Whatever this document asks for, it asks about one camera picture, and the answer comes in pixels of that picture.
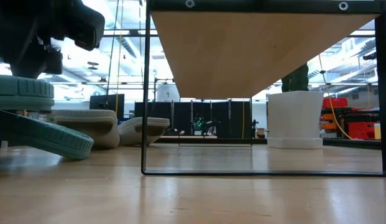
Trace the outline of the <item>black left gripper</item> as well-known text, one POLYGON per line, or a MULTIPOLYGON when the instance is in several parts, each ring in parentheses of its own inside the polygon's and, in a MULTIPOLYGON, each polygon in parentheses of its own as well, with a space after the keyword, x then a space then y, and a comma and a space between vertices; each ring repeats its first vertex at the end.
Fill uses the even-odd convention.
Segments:
POLYGON ((63 72, 63 54, 51 45, 29 46, 21 60, 11 65, 12 75, 37 78, 41 73, 60 75, 63 72))

